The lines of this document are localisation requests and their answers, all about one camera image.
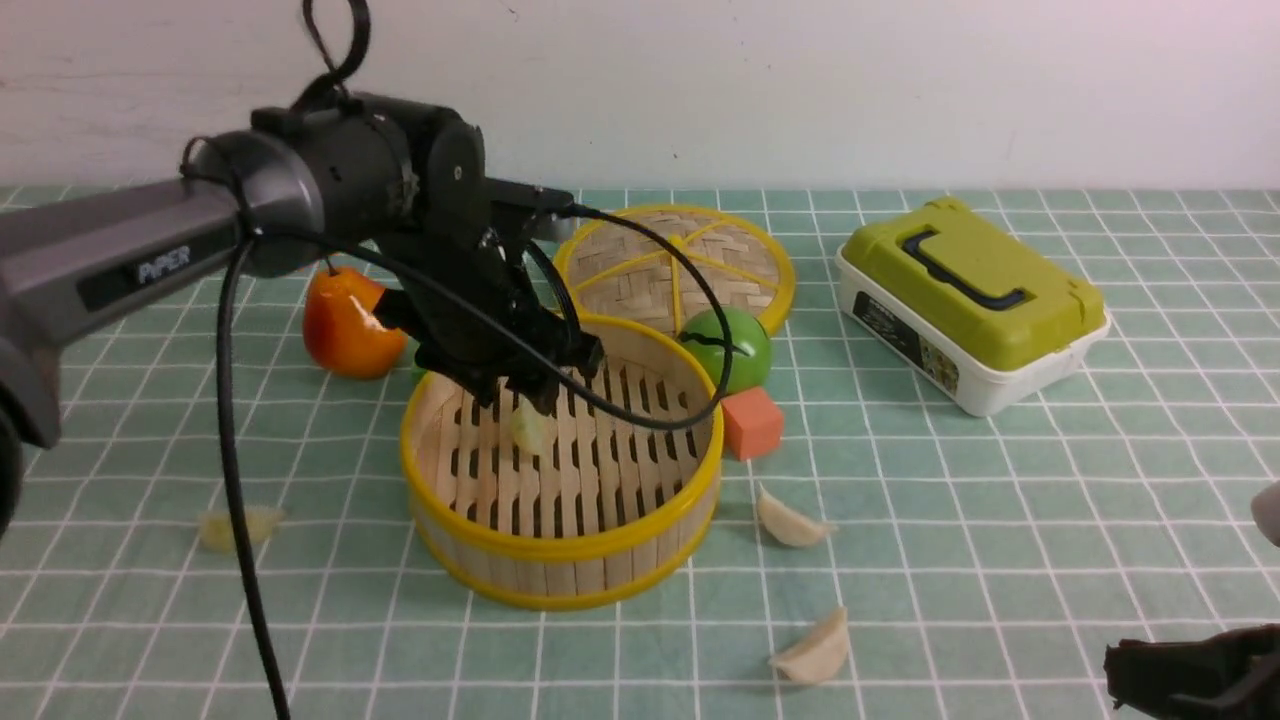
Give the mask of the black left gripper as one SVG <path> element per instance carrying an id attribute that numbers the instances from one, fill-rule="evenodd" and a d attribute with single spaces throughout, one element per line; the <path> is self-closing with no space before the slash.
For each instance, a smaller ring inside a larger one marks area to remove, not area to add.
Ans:
<path id="1" fill-rule="evenodd" d="M 387 292 L 376 318 L 419 342 L 416 363 L 453 380 L 476 405 L 490 407 L 502 389 L 522 395 L 553 416 L 566 368 L 593 379 L 604 360 L 600 340 L 584 331 L 566 302 L 561 314 L 543 306 L 525 256 L 545 272 L 549 258 L 532 241 L 550 233 L 575 204 L 567 190 L 486 179 L 479 214 L 435 213 L 417 227 L 380 234 L 380 254 L 401 288 Z"/>

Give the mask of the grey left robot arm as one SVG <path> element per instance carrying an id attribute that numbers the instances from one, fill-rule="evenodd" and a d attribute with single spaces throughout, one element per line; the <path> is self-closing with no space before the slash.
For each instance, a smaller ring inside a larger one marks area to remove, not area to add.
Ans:
<path id="1" fill-rule="evenodd" d="M 329 94 L 255 110 L 214 137 L 180 178 L 6 213 L 3 275 L 3 521 L 18 505 L 23 446 L 61 434 L 65 347 L 227 268 L 268 232 L 244 274 L 278 278 L 326 255 L 312 233 L 372 241 L 398 290 L 372 302 L 417 360 L 481 405 L 497 384 L 550 413 L 556 368 L 591 378 L 600 341 L 541 306 L 524 266 L 530 234 L 570 193 L 494 179 L 483 132 L 456 110 L 372 94 Z"/>

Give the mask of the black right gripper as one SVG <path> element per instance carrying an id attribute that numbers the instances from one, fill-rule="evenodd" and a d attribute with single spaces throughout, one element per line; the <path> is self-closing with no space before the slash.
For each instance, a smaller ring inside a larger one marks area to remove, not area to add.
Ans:
<path id="1" fill-rule="evenodd" d="M 1277 719 L 1279 625 L 1202 641 L 1123 639 L 1103 655 L 1115 708 L 1156 719 Z"/>

